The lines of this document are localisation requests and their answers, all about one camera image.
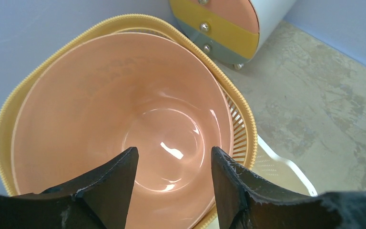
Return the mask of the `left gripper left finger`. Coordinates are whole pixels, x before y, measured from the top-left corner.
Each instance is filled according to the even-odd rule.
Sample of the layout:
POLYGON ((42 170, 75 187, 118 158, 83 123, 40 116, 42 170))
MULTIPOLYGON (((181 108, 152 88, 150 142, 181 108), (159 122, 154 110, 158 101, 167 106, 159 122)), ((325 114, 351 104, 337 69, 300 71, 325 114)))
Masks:
POLYGON ((0 229, 123 229, 138 165, 130 147, 42 193, 0 195, 0 229))

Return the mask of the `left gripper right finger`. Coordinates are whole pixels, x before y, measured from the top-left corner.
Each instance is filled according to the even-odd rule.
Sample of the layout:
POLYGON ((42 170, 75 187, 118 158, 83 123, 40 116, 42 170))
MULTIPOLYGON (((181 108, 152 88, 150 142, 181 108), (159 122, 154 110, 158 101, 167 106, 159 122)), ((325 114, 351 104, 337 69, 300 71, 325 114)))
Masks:
POLYGON ((211 162, 222 229, 366 229, 366 191, 299 194, 238 164, 217 146, 211 162))

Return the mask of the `white perforated basket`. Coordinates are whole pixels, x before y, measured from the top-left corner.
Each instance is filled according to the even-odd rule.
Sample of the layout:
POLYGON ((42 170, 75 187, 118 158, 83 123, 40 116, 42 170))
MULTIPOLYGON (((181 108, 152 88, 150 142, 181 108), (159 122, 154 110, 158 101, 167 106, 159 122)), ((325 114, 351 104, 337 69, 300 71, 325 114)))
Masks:
POLYGON ((322 216, 317 191, 291 160, 277 155, 259 139, 251 171, 221 148, 211 151, 218 218, 213 229, 319 229, 322 216))

